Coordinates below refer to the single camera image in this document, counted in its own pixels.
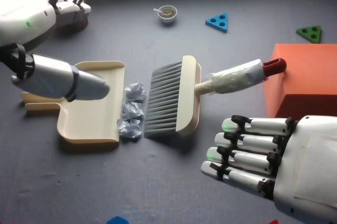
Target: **spoon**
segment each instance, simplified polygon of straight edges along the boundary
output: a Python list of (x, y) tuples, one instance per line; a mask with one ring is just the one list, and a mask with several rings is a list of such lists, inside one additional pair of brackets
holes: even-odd
[(169, 9), (166, 9), (166, 10), (168, 10), (168, 11), (170, 11), (170, 12), (169, 12), (168, 14), (166, 14), (166, 13), (164, 13), (163, 11), (161, 11), (161, 10), (159, 10), (159, 9), (156, 9), (156, 8), (153, 9), (153, 11), (156, 11), (156, 12), (162, 14), (162, 15), (171, 15), (172, 11), (169, 10)]

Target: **table surface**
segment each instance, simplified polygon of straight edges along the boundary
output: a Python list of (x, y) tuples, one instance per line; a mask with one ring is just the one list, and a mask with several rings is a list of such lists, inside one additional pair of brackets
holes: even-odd
[[(297, 28), (322, 26), (336, 43), (336, 0), (90, 0), (89, 25), (55, 34), (35, 51), (71, 64), (120, 60), (125, 84), (150, 88), (152, 70), (193, 55), (202, 77), (260, 58), (276, 43), (308, 43)], [(174, 5), (176, 23), (159, 23), (154, 7)], [(226, 12), (227, 33), (205, 25)], [(143, 223), (299, 223), (273, 202), (200, 172), (223, 119), (265, 117), (262, 85), (201, 98), (200, 123), (189, 140), (121, 141), (113, 150), (73, 149), (56, 130), (56, 115), (28, 116), (11, 72), (0, 65), (0, 221), (3, 224), (106, 223), (114, 216)]]

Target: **blue object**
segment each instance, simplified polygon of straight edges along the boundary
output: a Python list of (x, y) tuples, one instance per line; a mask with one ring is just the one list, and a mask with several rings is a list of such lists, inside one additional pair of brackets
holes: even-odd
[(109, 220), (106, 224), (129, 224), (129, 222), (119, 216), (116, 216)]
[(227, 13), (214, 16), (205, 21), (206, 25), (216, 28), (222, 32), (227, 32)]

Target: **brush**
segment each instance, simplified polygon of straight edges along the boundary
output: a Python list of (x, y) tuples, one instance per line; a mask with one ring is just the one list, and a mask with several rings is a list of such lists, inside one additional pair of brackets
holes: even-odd
[(212, 74), (201, 83), (201, 67), (193, 56), (152, 72), (145, 117), (146, 138), (191, 134), (199, 122), (200, 95), (232, 93), (259, 84), (268, 76), (281, 73), (281, 59), (262, 63), (259, 59)]

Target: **crumpled paper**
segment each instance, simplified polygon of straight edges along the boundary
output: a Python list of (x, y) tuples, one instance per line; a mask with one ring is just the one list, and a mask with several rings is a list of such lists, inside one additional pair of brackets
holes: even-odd
[(119, 118), (117, 120), (117, 127), (120, 131), (120, 135), (127, 138), (136, 138), (142, 134), (140, 130), (139, 123), (140, 120), (131, 119), (130, 122)]
[(122, 115), (117, 120), (120, 135), (127, 138), (137, 138), (142, 134), (140, 123), (143, 120), (142, 106), (145, 99), (143, 83), (135, 83), (125, 88), (125, 98), (122, 103)]
[(125, 88), (126, 101), (144, 100), (145, 95), (146, 91), (144, 91), (142, 82), (128, 85)]

